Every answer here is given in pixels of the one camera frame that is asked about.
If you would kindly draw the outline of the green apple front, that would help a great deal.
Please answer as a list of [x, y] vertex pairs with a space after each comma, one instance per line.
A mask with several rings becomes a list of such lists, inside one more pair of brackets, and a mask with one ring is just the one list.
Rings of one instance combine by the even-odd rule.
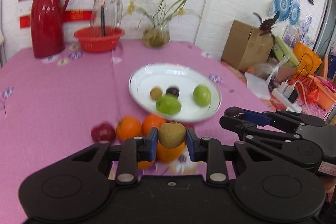
[[165, 115], [175, 115], [182, 109], [178, 98], [174, 95], [167, 94], [159, 98], [156, 102], [156, 110]]

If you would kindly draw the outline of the green box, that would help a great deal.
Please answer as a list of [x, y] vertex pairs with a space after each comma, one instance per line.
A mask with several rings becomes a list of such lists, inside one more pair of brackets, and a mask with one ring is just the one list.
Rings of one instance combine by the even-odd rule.
[[297, 67], [299, 65], [298, 58], [294, 54], [291, 47], [289, 47], [279, 36], [274, 37], [274, 45], [272, 51], [279, 62], [286, 60], [284, 63], [287, 67]]

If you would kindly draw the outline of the glass vase with plant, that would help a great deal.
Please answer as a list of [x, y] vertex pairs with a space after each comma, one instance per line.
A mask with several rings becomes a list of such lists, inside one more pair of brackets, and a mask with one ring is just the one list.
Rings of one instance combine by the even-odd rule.
[[125, 15], [135, 13], [147, 20], [142, 31], [144, 45], [148, 48], [163, 48], [170, 41], [169, 24], [175, 18], [191, 15], [201, 18], [197, 12], [186, 8], [188, 0], [176, 0], [169, 3], [167, 0], [129, 0]]

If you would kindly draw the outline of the orange plastic bin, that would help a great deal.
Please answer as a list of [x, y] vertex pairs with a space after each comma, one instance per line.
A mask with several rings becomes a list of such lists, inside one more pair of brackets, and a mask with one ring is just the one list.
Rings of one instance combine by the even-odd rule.
[[333, 93], [318, 77], [308, 75], [319, 88], [319, 99], [317, 104], [323, 110], [329, 110], [335, 104], [335, 93]]

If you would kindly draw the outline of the white plastic bag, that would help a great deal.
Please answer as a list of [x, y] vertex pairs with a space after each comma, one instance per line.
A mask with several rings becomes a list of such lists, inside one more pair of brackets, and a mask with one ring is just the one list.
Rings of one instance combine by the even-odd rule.
[[269, 85], [273, 79], [278, 74], [279, 69], [284, 66], [284, 63], [287, 61], [284, 60], [282, 62], [277, 63], [276, 65], [263, 63], [263, 64], [256, 64], [253, 65], [246, 71], [245, 77], [247, 78], [247, 73], [251, 74], [252, 76], [256, 76], [262, 80], [263, 84], [266, 84], [266, 91], [262, 93], [264, 95], [266, 92], [269, 92]]

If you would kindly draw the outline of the red plastic basket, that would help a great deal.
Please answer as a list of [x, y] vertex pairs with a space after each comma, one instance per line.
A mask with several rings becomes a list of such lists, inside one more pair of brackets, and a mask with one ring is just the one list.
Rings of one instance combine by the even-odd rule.
[[102, 35], [100, 27], [87, 27], [77, 30], [74, 37], [84, 51], [104, 53], [114, 50], [124, 34], [125, 31], [119, 27], [106, 27], [105, 36]]

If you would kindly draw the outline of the orange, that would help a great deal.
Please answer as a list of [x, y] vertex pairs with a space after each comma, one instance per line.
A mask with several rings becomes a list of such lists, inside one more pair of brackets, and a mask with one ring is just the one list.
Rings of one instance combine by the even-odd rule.
[[157, 144], [156, 155], [153, 161], [140, 161], [137, 164], [139, 170], [149, 169], [154, 166], [155, 161], [158, 160], [163, 163], [171, 162], [177, 158], [179, 158], [183, 151], [185, 150], [185, 142], [175, 148], [166, 148], [161, 145], [160, 142]]
[[158, 130], [161, 125], [165, 124], [167, 120], [159, 117], [155, 114], [149, 114], [142, 122], [142, 133], [143, 136], [147, 136], [150, 133], [152, 127], [156, 127]]
[[116, 128], [116, 136], [119, 141], [124, 142], [127, 139], [141, 136], [142, 125], [137, 118], [125, 116]]

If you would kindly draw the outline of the small brown kiwi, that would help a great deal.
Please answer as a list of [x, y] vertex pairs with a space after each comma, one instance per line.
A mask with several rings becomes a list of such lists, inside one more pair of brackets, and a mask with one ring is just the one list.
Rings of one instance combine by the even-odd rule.
[[150, 98], [154, 101], [157, 101], [159, 98], [161, 98], [163, 95], [163, 91], [160, 87], [155, 86], [150, 91]]

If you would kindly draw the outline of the green apple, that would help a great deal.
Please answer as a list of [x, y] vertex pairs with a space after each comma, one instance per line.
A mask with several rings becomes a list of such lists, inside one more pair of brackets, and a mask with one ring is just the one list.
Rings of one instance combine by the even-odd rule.
[[165, 115], [175, 115], [182, 109], [178, 98], [174, 95], [167, 94], [159, 98], [156, 102], [156, 110]]
[[193, 91], [193, 98], [199, 106], [205, 107], [211, 102], [211, 92], [205, 85], [198, 85]]

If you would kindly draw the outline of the plaid cloth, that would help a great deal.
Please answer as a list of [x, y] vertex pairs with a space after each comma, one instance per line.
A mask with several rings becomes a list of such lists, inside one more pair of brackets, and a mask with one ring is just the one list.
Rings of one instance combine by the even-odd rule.
[[256, 76], [252, 76], [247, 73], [247, 78], [245, 74], [238, 69], [230, 66], [228, 63], [221, 61], [221, 65], [225, 66], [231, 73], [233, 73], [239, 80], [241, 80], [246, 87], [251, 91], [262, 103], [267, 106], [270, 110], [275, 112], [276, 110], [286, 110], [287, 107], [283, 105], [278, 99], [276, 99], [270, 92], [266, 92], [266, 84], [262, 83], [262, 80]]

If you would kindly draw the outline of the blue paper fans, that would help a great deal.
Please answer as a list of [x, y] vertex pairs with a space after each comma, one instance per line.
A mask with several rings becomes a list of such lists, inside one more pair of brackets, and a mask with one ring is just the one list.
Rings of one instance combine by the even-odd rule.
[[301, 0], [272, 0], [268, 15], [275, 16], [277, 13], [277, 22], [297, 26], [301, 21]]

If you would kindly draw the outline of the white plate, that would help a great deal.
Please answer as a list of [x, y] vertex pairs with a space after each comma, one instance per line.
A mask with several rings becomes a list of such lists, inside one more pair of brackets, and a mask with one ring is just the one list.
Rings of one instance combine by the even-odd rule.
[[182, 65], [145, 65], [129, 78], [134, 101], [149, 113], [182, 123], [200, 122], [219, 110], [222, 95], [205, 75]]

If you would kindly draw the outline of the glass pitcher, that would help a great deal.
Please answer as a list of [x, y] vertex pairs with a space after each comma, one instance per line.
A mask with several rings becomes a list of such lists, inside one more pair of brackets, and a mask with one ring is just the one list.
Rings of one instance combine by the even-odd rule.
[[116, 27], [121, 26], [123, 3], [121, 0], [94, 0], [90, 36], [108, 36]]

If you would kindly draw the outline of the red plum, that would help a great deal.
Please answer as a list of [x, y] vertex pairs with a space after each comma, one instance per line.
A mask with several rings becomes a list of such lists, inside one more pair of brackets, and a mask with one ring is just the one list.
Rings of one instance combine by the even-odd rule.
[[91, 138], [95, 143], [100, 141], [109, 141], [113, 143], [116, 140], [116, 131], [109, 123], [102, 123], [92, 128]]

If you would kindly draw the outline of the dark plum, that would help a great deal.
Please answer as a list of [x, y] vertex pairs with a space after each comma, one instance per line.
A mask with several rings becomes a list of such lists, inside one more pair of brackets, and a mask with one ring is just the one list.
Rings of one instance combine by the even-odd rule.
[[179, 88], [177, 86], [170, 86], [166, 89], [166, 94], [179, 98]]

